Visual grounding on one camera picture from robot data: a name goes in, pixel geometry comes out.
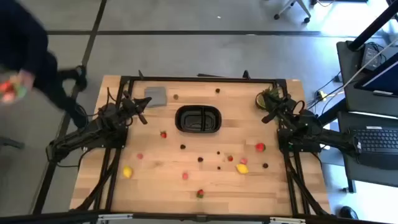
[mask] blue screen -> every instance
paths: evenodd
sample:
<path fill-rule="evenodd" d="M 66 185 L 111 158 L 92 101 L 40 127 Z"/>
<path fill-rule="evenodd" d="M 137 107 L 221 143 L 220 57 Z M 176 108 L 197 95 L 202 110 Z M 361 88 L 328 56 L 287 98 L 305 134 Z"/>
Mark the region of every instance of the blue screen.
<path fill-rule="evenodd" d="M 398 62 L 366 82 L 363 87 L 398 94 Z"/>

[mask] white cable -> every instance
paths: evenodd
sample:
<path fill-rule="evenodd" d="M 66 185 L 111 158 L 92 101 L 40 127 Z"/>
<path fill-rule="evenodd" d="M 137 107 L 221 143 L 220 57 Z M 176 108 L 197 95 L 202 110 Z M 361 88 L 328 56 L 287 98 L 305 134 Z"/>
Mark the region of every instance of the white cable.
<path fill-rule="evenodd" d="M 398 37 L 395 38 L 389 45 L 387 45 L 387 47 L 385 47 L 385 48 L 382 49 L 379 53 L 377 53 L 371 60 L 369 60 L 364 66 L 362 66 L 362 68 L 360 68 L 360 69 L 348 80 L 348 82 L 346 82 L 342 87 L 340 87 L 340 88 L 337 90 L 337 92 L 339 92 L 341 89 L 344 89 L 349 83 L 351 83 L 351 81 L 352 81 L 360 72 L 362 72 L 362 70 L 363 70 L 366 66 L 368 66 L 375 58 L 377 58 L 380 54 L 382 54 L 383 51 L 385 51 L 386 49 L 388 49 L 392 44 L 394 44 L 395 42 L 397 42 L 397 40 L 398 40 Z M 323 109 L 322 109 L 322 114 L 323 114 L 323 112 L 325 111 L 326 106 L 328 106 L 329 102 L 330 102 L 335 96 L 337 96 L 337 94 L 334 95 L 334 96 L 332 96 L 332 97 L 329 99 L 329 101 L 326 102 L 325 106 L 324 106 Z"/>
<path fill-rule="evenodd" d="M 323 6 L 323 7 L 328 7 L 328 6 L 330 6 L 331 4 L 333 4 L 335 1 L 336 1 L 336 0 L 333 0 L 333 1 L 332 1 L 331 3 L 329 3 L 327 6 L 324 6 L 319 0 L 317 0 L 318 4 L 321 5 L 321 6 Z"/>

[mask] black pants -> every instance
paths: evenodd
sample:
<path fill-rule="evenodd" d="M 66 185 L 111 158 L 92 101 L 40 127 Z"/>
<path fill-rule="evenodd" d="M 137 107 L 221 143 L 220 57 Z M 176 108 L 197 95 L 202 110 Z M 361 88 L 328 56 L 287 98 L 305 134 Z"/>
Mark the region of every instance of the black pants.
<path fill-rule="evenodd" d="M 34 88 L 41 91 L 57 108 L 66 111 L 78 128 L 86 126 L 87 118 L 83 116 L 77 107 L 77 102 L 68 96 L 63 89 L 62 83 L 66 79 L 77 79 L 75 70 L 57 70 L 57 59 L 48 54 L 47 58 L 37 74 Z"/>

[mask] lemon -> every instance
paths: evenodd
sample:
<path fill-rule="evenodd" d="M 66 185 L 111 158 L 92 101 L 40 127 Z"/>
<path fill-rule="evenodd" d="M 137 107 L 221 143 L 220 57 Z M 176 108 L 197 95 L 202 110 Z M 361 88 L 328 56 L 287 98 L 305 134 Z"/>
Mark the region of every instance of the lemon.
<path fill-rule="evenodd" d="M 249 169 L 246 165 L 244 164 L 238 164 L 236 165 L 236 169 L 240 174 L 247 174 L 249 172 Z"/>
<path fill-rule="evenodd" d="M 124 166 L 123 176 L 125 176 L 126 178 L 130 178 L 132 176 L 132 168 L 129 166 Z"/>

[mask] dark clothing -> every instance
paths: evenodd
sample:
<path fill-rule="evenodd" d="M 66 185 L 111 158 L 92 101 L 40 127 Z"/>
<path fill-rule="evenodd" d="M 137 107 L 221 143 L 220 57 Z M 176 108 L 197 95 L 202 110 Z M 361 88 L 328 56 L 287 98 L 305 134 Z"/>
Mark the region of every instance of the dark clothing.
<path fill-rule="evenodd" d="M 37 77 L 46 55 L 47 33 L 15 0 L 0 0 L 0 64 Z"/>
<path fill-rule="evenodd" d="M 57 72 L 57 59 L 47 52 L 44 28 L 15 0 L 0 0 L 0 66 L 21 69 L 35 76 L 34 87 L 61 110 L 65 110 L 78 128 L 86 125 L 86 116 L 76 110 L 76 100 L 67 96 L 62 82 L 78 79 L 75 70 Z"/>
<path fill-rule="evenodd" d="M 68 96 L 63 89 L 62 82 L 66 79 L 78 78 L 78 74 L 75 70 L 61 70 L 57 71 L 57 59 L 49 54 L 46 60 L 46 65 L 39 71 L 44 76 L 52 77 L 49 79 L 36 78 L 34 87 L 40 90 L 47 98 L 59 109 L 65 110 L 76 127 L 83 128 L 87 124 L 87 117 L 83 116 L 82 113 L 78 112 L 76 100 Z"/>

